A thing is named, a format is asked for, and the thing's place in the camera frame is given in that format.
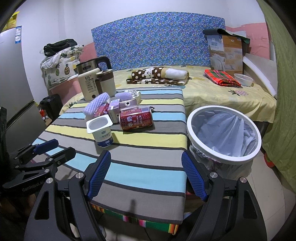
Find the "metal screw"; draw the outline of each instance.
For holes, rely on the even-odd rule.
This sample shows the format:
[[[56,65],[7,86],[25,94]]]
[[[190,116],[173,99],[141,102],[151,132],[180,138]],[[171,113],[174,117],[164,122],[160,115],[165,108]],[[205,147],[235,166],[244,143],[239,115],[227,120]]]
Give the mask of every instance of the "metal screw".
[[[215,172],[211,172],[211,173],[210,173],[210,176],[211,176],[212,178],[216,178],[216,177],[218,176],[218,174],[215,173]]]
[[[247,179],[246,179],[245,177],[241,177],[239,180],[240,180],[242,183],[246,183],[246,182],[247,182]]]
[[[48,179],[46,179],[46,183],[48,183],[48,184],[50,184],[50,183],[52,183],[53,182],[53,179],[50,177],[50,178],[48,178]]]
[[[79,172],[75,175],[75,177],[77,178],[82,178],[84,176],[84,174],[82,172]]]

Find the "headboard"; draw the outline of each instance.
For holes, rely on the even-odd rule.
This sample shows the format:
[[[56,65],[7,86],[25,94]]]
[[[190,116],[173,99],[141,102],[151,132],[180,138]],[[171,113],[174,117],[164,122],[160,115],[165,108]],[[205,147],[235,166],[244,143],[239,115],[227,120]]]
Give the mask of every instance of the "headboard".
[[[224,18],[187,12],[154,12],[116,20],[91,30],[96,53],[114,70],[161,65],[210,66],[202,31],[225,29]]]

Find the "pineapple print fabric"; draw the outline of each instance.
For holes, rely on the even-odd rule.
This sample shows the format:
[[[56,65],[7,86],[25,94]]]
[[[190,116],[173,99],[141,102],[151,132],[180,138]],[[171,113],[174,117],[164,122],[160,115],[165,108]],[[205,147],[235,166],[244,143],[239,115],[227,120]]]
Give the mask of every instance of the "pineapple print fabric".
[[[74,69],[80,63],[79,55],[82,50],[82,45],[66,48],[41,62],[40,66],[48,89],[76,74]]]

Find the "yellow paper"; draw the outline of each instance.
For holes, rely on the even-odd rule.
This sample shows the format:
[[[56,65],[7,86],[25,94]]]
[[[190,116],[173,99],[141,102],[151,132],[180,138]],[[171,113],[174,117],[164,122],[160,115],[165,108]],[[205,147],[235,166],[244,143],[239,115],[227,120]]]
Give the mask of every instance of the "yellow paper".
[[[11,29],[11,28],[15,28],[17,26],[17,14],[19,13],[18,12],[15,12],[11,18],[8,20],[7,24],[4,26],[3,31],[5,30],[8,30],[8,29]]]

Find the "refrigerator label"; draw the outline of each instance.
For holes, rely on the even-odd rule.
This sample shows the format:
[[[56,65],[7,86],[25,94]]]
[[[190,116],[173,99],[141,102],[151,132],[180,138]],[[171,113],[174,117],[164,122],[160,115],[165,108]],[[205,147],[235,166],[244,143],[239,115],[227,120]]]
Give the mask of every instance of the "refrigerator label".
[[[15,28],[15,35],[20,36],[22,34],[22,26],[18,26]]]
[[[18,44],[21,42],[21,36],[15,36],[15,43]]]
[[[15,28],[15,43],[18,44],[21,42],[22,38],[22,26]]]

